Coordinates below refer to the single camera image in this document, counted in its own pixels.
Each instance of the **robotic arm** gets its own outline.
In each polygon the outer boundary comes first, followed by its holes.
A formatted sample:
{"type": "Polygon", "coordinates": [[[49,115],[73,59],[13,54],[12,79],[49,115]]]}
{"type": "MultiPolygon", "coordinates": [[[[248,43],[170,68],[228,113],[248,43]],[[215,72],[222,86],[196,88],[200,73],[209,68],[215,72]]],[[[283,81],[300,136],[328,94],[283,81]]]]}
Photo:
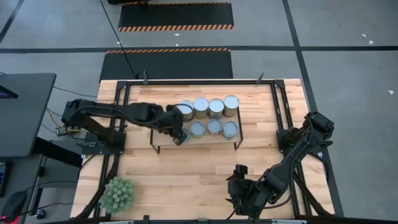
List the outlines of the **robotic arm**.
{"type": "Polygon", "coordinates": [[[228,193],[237,215],[259,218],[266,203],[275,204],[293,181],[293,173],[299,162],[317,145],[333,134],[334,123],[322,114],[314,112],[305,117],[300,129],[292,128],[284,141],[294,148],[281,163],[267,169],[257,181],[245,179],[248,167],[236,165],[233,175],[227,179],[228,193]]]}
{"type": "Polygon", "coordinates": [[[90,116],[125,119],[132,124],[170,135],[176,145],[181,145],[187,137],[182,131],[183,114],[174,105],[168,105],[165,112],[162,106],[153,103],[131,103],[120,106],[89,100],[74,100],[67,103],[62,122],[67,128],[85,128],[110,146],[117,144],[116,131],[103,127],[90,116]]]}

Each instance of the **gray floor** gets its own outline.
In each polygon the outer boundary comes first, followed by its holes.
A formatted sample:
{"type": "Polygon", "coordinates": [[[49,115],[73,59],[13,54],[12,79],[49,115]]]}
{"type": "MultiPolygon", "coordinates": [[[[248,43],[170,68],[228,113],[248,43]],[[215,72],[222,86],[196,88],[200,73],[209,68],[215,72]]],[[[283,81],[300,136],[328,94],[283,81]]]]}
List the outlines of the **gray floor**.
{"type": "MultiPolygon", "coordinates": [[[[281,0],[230,2],[233,30],[119,33],[121,42],[125,47],[293,46],[281,0]]],[[[0,30],[16,4],[17,0],[0,1],[0,30]]],[[[301,46],[398,45],[398,1],[289,0],[289,4],[301,46]]],[[[116,26],[121,6],[105,6],[116,26]]],[[[117,46],[98,0],[25,0],[0,50],[117,46]]],[[[336,123],[329,152],[345,215],[398,220],[398,52],[303,56],[318,110],[336,123]]],[[[96,95],[103,59],[104,53],[0,54],[0,71],[54,72],[55,86],[96,95]]],[[[233,50],[231,60],[235,78],[257,78],[262,72],[264,78],[302,77],[293,51],[233,50]]],[[[65,102],[75,98],[79,96],[54,90],[49,108],[61,113],[65,102]]],[[[43,124],[55,128],[47,114],[43,124]]],[[[39,136],[58,139],[44,128],[39,136]]],[[[46,189],[40,204],[71,202],[73,196],[73,189],[46,189]]],[[[68,206],[48,209],[44,221],[65,220],[69,211],[68,206]]]]}

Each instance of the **tin can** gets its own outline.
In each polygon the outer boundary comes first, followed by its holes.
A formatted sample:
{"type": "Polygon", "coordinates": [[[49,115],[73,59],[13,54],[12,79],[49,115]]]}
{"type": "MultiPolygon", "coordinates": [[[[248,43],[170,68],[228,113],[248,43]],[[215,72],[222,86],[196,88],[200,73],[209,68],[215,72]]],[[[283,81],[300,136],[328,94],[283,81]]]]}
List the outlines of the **tin can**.
{"type": "Polygon", "coordinates": [[[239,99],[236,96],[229,95],[224,99],[224,115],[232,117],[236,114],[239,106],[239,99]]]}
{"type": "Polygon", "coordinates": [[[238,131],[239,131],[238,125],[233,121],[228,121],[227,123],[224,124],[223,136],[226,139],[231,139],[235,137],[238,131]]]}
{"type": "Polygon", "coordinates": [[[193,102],[193,109],[195,110],[195,117],[198,119],[203,119],[207,117],[207,111],[209,108],[209,102],[206,98],[199,97],[193,102]]]}
{"type": "Polygon", "coordinates": [[[184,142],[187,142],[189,140],[189,131],[187,128],[182,128],[182,131],[187,135],[187,137],[184,140],[184,142]]]}
{"type": "Polygon", "coordinates": [[[223,129],[223,125],[217,119],[211,119],[207,125],[207,130],[211,136],[218,136],[223,129]]]}
{"type": "Polygon", "coordinates": [[[209,118],[220,119],[223,116],[224,102],[220,99],[212,99],[209,103],[209,118]]]}
{"type": "Polygon", "coordinates": [[[178,105],[177,107],[180,109],[181,113],[184,115],[184,121],[191,121],[193,119],[193,104],[191,102],[189,102],[188,100],[183,100],[181,102],[179,102],[179,104],[182,105],[178,105]]]}
{"type": "Polygon", "coordinates": [[[191,136],[200,139],[205,135],[206,126],[200,121],[194,122],[191,125],[191,136]]]}

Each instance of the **green plant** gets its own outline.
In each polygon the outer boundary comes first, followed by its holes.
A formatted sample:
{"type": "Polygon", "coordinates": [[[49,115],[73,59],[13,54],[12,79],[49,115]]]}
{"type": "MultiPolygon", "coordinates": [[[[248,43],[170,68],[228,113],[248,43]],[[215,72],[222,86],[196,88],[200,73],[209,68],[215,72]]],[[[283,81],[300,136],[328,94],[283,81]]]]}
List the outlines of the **green plant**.
{"type": "Polygon", "coordinates": [[[129,209],[133,201],[132,182],[129,179],[115,177],[105,185],[104,194],[99,199],[106,213],[118,213],[129,209]]]}

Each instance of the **black floor mat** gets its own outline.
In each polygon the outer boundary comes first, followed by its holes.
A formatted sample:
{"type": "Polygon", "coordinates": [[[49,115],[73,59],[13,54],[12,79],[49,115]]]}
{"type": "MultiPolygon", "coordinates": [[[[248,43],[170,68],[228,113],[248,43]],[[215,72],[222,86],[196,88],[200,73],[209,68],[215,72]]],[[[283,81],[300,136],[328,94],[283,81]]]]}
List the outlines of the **black floor mat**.
{"type": "MultiPolygon", "coordinates": [[[[143,79],[233,78],[228,49],[149,49],[126,50],[134,72],[143,79]]],[[[122,50],[108,51],[101,80],[134,79],[122,50]]]]}
{"type": "Polygon", "coordinates": [[[125,3],[119,21],[120,32],[232,29],[231,3],[125,3]]]}

